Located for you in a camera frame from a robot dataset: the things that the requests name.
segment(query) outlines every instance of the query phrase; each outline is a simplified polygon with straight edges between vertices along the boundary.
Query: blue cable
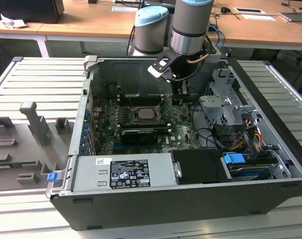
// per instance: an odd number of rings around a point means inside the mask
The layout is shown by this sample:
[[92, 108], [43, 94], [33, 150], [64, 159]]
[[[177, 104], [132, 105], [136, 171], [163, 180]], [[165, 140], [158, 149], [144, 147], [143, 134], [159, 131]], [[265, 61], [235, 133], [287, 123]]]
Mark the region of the blue cable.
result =
[[220, 47], [219, 47], [219, 50], [221, 50], [221, 47], [223, 45], [223, 38], [222, 38], [221, 32], [218, 29], [216, 29], [214, 26], [212, 26], [211, 24], [210, 24], [210, 27], [212, 27], [217, 32], [217, 34], [219, 34], [219, 37], [220, 37]]

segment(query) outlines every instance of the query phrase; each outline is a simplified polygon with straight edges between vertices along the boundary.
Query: desk leg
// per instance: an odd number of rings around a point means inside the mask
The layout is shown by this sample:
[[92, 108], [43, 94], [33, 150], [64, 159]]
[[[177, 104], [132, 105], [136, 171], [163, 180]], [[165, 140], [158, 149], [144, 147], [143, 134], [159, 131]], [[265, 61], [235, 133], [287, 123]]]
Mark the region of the desk leg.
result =
[[85, 43], [83, 41], [79, 41], [81, 53], [86, 53]]
[[45, 36], [35, 36], [34, 39], [37, 41], [40, 53], [42, 57], [51, 57], [49, 48], [47, 47], [46, 37]]

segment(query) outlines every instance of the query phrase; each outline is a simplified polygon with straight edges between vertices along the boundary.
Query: crumpled paper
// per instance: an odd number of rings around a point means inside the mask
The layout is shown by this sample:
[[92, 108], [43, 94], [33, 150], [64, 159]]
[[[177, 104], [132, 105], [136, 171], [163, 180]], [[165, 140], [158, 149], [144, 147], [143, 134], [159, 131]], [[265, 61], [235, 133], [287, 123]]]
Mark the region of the crumpled paper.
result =
[[9, 18], [3, 16], [2, 14], [0, 14], [0, 15], [1, 15], [0, 22], [7, 28], [14, 29], [17, 27], [27, 26], [27, 24], [23, 20], [12, 20], [12, 19], [9, 19]]

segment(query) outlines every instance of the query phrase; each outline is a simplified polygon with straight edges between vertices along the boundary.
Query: computer case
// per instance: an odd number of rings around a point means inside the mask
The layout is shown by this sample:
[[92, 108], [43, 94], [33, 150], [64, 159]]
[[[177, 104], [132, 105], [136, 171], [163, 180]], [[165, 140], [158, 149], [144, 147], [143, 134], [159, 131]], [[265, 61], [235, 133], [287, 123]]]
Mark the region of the computer case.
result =
[[14, 20], [57, 23], [63, 12], [62, 0], [0, 0], [0, 14]]

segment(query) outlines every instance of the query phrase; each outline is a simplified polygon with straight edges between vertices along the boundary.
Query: copper pipe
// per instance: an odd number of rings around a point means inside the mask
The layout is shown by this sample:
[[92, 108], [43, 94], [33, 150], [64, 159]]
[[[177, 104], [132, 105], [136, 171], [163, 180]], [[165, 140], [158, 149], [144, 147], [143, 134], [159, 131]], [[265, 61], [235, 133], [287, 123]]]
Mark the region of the copper pipe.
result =
[[196, 64], [196, 63], [199, 63], [201, 61], [204, 61], [206, 58], [208, 58], [210, 56], [210, 54], [205, 54], [204, 56], [194, 60], [194, 61], [191, 61], [191, 60], [187, 60], [186, 62], [189, 63], [189, 64]]

